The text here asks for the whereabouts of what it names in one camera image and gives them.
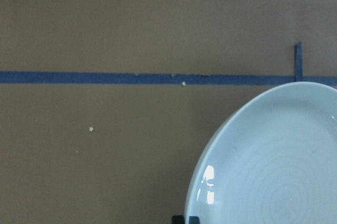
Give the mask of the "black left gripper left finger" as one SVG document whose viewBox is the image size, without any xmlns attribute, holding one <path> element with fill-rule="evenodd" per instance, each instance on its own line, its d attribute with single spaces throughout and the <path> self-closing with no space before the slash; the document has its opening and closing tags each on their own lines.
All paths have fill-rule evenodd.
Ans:
<svg viewBox="0 0 337 224">
<path fill-rule="evenodd" d="M 174 215 L 171 217 L 171 224 L 184 224 L 183 215 Z"/>
</svg>

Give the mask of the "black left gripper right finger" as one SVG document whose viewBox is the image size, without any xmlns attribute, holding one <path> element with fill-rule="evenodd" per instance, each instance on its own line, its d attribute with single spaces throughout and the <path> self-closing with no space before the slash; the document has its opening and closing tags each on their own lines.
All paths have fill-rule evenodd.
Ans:
<svg viewBox="0 0 337 224">
<path fill-rule="evenodd" d="M 189 216 L 188 224 L 200 224 L 200 219 L 198 216 Z"/>
</svg>

